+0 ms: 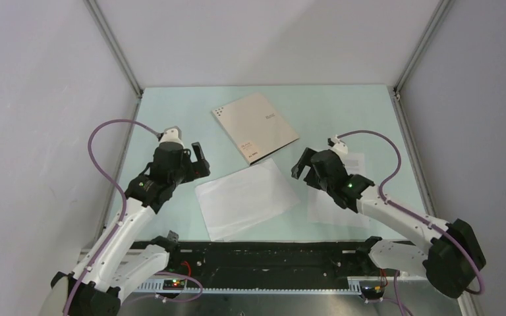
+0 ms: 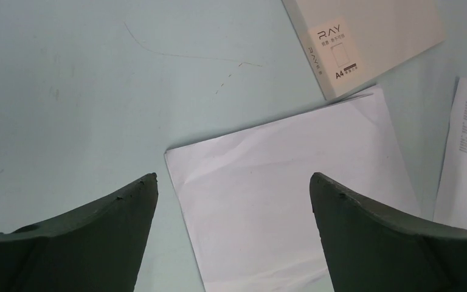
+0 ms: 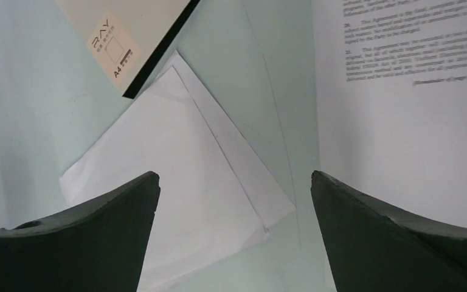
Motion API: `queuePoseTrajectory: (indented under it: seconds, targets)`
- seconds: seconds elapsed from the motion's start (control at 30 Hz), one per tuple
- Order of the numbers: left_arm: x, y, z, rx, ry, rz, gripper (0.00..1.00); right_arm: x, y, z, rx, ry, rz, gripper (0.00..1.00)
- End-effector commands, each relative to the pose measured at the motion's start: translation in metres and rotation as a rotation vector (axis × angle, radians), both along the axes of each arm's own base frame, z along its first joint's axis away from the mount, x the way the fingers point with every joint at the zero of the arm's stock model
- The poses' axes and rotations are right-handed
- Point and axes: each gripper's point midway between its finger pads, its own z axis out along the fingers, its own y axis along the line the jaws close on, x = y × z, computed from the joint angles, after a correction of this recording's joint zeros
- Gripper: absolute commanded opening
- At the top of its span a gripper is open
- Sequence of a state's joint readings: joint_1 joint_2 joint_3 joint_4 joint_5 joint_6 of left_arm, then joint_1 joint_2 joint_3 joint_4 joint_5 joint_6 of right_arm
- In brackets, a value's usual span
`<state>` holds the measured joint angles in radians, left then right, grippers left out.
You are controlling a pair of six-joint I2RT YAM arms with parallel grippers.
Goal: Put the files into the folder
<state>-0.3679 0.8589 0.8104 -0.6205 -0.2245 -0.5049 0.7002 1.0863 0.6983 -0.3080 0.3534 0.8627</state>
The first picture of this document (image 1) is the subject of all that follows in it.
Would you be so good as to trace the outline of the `white paper stack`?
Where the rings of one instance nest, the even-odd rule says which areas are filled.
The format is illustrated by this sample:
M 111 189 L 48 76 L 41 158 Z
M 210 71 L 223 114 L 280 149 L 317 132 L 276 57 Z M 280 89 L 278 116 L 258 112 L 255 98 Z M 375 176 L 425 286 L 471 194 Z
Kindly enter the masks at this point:
M 227 241 L 300 202 L 273 159 L 195 188 L 211 241 Z

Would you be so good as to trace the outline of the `beige black file folder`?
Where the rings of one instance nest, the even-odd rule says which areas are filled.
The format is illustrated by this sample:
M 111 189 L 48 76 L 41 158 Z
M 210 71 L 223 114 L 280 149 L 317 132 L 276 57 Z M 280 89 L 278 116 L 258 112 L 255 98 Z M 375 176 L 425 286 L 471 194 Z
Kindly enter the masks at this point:
M 260 93 L 253 93 L 212 111 L 240 154 L 253 165 L 300 136 Z

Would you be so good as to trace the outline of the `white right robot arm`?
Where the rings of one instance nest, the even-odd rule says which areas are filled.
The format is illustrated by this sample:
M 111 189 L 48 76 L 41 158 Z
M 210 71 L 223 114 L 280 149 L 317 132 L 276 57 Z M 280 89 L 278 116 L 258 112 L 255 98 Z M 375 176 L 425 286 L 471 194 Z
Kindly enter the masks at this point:
M 331 149 L 306 148 L 291 169 L 295 179 L 309 168 L 305 183 L 325 192 L 341 209 L 367 216 L 410 241 L 396 244 L 374 238 L 356 258 L 359 271 L 374 275 L 380 269 L 406 271 L 426 277 L 444 296 L 459 298 L 486 265 L 472 227 L 457 219 L 449 223 L 426 215 L 411 216 L 380 194 L 373 181 L 347 172 L 339 154 Z

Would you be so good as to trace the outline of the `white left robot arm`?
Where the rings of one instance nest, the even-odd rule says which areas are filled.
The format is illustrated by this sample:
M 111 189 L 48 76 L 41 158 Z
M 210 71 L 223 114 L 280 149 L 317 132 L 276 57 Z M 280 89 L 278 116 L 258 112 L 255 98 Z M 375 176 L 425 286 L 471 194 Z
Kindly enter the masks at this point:
M 210 175 L 200 143 L 160 142 L 153 160 L 122 192 L 122 209 L 89 254 L 68 274 L 57 273 L 41 315 L 116 315 L 127 296 L 154 273 L 174 274 L 179 253 L 148 246 L 143 255 L 121 261 L 139 232 L 184 183 Z

